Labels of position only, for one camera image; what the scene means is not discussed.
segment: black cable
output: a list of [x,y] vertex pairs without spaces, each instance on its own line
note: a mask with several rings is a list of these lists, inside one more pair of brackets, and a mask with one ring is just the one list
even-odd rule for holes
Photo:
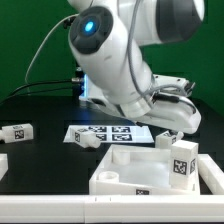
[[67,90],[67,89],[72,89],[72,87],[71,86],[70,87],[61,87],[61,88],[56,88],[56,89],[39,90],[39,91],[33,91],[33,92],[29,92],[29,93],[21,93],[21,94],[17,94],[17,95],[11,95],[11,96],[8,96],[6,99],[4,99],[2,102],[0,102],[0,105],[4,104],[6,101],[8,101],[8,100],[10,100],[14,97],[27,96],[27,95],[30,95],[30,94],[61,91],[61,90]]
[[30,83],[30,84],[18,87],[17,89],[15,89],[13,92],[9,94],[9,97],[14,96],[16,93],[20,92],[21,90],[27,89],[32,86],[53,85],[53,84],[62,84],[62,83],[72,83],[72,81],[70,79],[65,79],[65,80],[41,81],[41,82]]
[[76,16],[77,16],[77,15],[71,15],[71,16],[68,16],[68,17],[64,18],[64,19],[61,20],[60,22],[58,22],[58,23],[57,23],[57,24],[50,30],[50,32],[47,34],[47,36],[44,38],[43,42],[41,43],[40,47],[38,48],[37,52],[35,53],[35,55],[34,55],[32,61],[31,61],[30,65],[29,65],[29,67],[28,67],[28,69],[27,69],[27,71],[26,71],[26,75],[25,75],[25,83],[26,83],[26,84],[29,84],[29,74],[30,74],[30,71],[31,71],[31,69],[32,69],[32,67],[33,67],[33,65],[34,65],[34,63],[36,62],[36,59],[37,59],[37,57],[39,56],[41,50],[43,49],[44,45],[46,44],[46,42],[48,41],[48,39],[50,38],[50,36],[52,35],[52,33],[53,33],[59,26],[61,26],[61,24],[63,24],[64,21],[65,21],[66,19],[71,19],[71,18],[76,17]]
[[186,105],[188,105],[189,107],[192,108],[193,114],[195,114],[197,112],[197,110],[196,110],[196,108],[193,104],[191,104],[190,102],[187,102],[185,100],[181,100],[177,96],[168,96],[168,95],[165,95],[165,94],[155,94],[153,99],[154,100],[159,100],[159,101],[171,102],[171,103],[184,103],[184,104],[186,104]]
[[72,16],[72,17],[64,20],[63,27],[65,30],[72,25],[72,23],[75,21],[76,17],[77,16]]

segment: green background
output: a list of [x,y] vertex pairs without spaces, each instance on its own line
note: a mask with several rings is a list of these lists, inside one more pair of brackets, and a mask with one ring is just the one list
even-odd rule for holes
[[[142,49],[154,73],[186,77],[194,97],[224,115],[224,0],[206,0],[206,18],[186,43]],[[75,11],[67,0],[0,0],[0,101],[24,84],[27,67],[49,30]],[[29,81],[71,78],[75,60],[60,27],[36,61]]]

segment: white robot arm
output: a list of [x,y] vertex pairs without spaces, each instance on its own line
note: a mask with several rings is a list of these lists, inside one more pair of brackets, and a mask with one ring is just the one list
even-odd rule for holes
[[88,100],[113,116],[194,133],[201,116],[186,86],[156,79],[139,46],[189,39],[203,20],[203,0],[68,1],[80,11],[69,44],[89,76]]

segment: blue light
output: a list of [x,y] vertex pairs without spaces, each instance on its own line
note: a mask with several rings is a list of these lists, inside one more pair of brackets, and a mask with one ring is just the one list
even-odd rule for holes
[[84,75],[84,83],[82,86],[83,94],[81,95],[82,98],[86,99],[88,97],[88,76]]
[[88,22],[85,26],[85,31],[87,33],[91,32],[94,28],[94,23],[93,22]]

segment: black table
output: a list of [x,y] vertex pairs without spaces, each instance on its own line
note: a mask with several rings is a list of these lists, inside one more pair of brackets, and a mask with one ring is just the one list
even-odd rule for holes
[[[200,100],[194,100],[202,115],[199,130],[185,135],[198,142],[199,153],[209,154],[224,168],[224,118]],[[64,144],[69,125],[133,125],[99,110],[80,107],[73,97],[28,96],[13,98],[0,106],[0,126],[31,123],[35,139],[0,144],[0,153],[8,154],[9,170],[0,182],[2,195],[86,195],[89,179],[110,144],[83,149]],[[149,127],[152,136],[163,129]],[[153,147],[154,144],[138,144]],[[202,194],[210,191],[201,180]]]

